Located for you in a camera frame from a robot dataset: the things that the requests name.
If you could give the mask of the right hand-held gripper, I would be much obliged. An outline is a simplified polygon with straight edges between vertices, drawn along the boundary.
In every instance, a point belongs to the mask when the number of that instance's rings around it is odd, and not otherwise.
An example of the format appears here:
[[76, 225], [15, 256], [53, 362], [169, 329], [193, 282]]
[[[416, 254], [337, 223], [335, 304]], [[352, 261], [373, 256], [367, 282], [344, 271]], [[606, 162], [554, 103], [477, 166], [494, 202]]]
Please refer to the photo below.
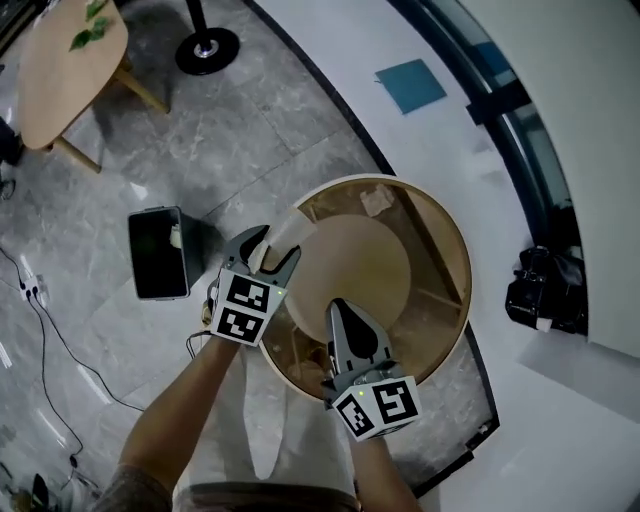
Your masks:
[[324, 400], [352, 439], [382, 437], [420, 418], [416, 380], [390, 359], [384, 328], [364, 309], [341, 298], [330, 302], [326, 323], [335, 375], [322, 382]]

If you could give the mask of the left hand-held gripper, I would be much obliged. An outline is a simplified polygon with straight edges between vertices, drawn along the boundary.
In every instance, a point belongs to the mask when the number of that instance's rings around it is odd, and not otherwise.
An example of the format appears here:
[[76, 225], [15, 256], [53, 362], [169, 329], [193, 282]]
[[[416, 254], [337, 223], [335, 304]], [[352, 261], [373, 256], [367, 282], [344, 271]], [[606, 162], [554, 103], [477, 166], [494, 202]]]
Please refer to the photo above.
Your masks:
[[224, 268], [212, 296], [212, 335], [255, 347], [286, 297], [284, 288], [301, 257], [299, 246], [291, 248], [274, 269], [261, 268], [259, 280], [249, 276], [249, 257], [269, 229], [269, 225], [258, 225], [226, 243]]

